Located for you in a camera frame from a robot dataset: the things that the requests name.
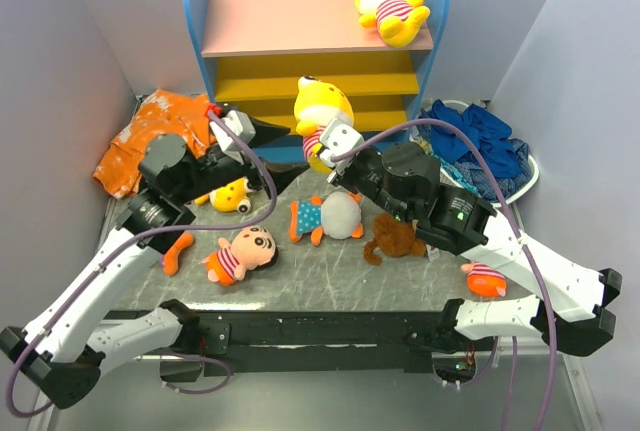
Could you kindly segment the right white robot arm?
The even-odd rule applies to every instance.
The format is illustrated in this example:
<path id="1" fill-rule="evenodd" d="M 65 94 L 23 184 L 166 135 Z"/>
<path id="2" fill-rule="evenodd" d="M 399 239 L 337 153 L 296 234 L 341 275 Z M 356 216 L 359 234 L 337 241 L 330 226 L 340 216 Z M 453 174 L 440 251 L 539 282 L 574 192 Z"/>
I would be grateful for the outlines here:
<path id="1" fill-rule="evenodd" d="M 321 158 L 333 170 L 333 184 L 414 224 L 426 243 L 485 264 L 529 293 L 486 302 L 448 300 L 427 334 L 431 347 L 450 352 L 488 337 L 533 337 L 586 357 L 613 339 L 616 317 L 607 306 L 620 293 L 620 273 L 585 268 L 525 236 L 490 203 L 443 184 L 439 160 L 413 142 L 338 158 L 351 148 L 335 138 L 324 140 Z"/>

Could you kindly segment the yellow frog plush front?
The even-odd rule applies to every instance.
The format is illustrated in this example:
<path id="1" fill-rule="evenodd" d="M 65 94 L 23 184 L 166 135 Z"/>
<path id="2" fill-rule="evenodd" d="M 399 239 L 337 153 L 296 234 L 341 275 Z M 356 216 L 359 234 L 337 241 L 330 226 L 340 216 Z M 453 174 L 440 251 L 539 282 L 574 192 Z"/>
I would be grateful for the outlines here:
<path id="1" fill-rule="evenodd" d="M 425 0 L 354 0 L 359 24 L 375 28 L 382 41 L 391 47 L 411 44 L 431 15 Z"/>

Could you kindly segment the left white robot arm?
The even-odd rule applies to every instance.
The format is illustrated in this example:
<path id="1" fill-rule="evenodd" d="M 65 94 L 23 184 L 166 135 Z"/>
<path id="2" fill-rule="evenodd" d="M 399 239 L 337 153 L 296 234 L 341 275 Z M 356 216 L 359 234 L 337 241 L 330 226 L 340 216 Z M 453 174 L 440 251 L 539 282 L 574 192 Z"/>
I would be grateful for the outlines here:
<path id="1" fill-rule="evenodd" d="M 97 327 L 137 274 L 152 268 L 183 232 L 197 230 L 188 203 L 208 191 L 246 177 L 277 196 L 305 171 L 302 164 L 273 165 L 255 148 L 287 134 L 287 127 L 234 111 L 211 123 L 216 138 L 201 157 L 178 134 L 153 138 L 138 165 L 140 190 L 119 216 L 103 245 L 67 289 L 23 328 L 1 333 L 1 350 L 13 362 L 6 406 L 27 417 L 13 400 L 19 374 L 67 409 L 100 378 L 123 363 L 160 349 L 184 353 L 198 346 L 199 315 L 169 300 L 145 316 L 101 333 Z"/>

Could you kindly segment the yellow frog plush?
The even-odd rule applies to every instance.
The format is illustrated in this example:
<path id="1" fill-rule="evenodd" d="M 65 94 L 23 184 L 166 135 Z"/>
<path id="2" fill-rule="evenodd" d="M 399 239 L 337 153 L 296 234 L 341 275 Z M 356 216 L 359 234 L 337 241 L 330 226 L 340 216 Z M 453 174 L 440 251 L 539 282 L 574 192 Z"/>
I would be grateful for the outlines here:
<path id="1" fill-rule="evenodd" d="M 249 195 L 254 191 L 255 189 L 250 185 L 249 180 L 242 177 L 196 198 L 194 202 L 198 205 L 209 202 L 219 212 L 246 214 L 252 208 Z"/>
<path id="2" fill-rule="evenodd" d="M 320 159 L 319 138 L 328 124 L 338 118 L 354 124 L 354 113 L 346 95 L 334 84 L 305 75 L 298 80 L 298 94 L 294 103 L 296 133 L 302 137 L 302 149 L 310 167 L 328 174 L 330 168 Z"/>
<path id="3" fill-rule="evenodd" d="M 382 41 L 391 47 L 411 44 L 431 15 L 425 0 L 354 0 L 359 24 L 375 28 Z"/>

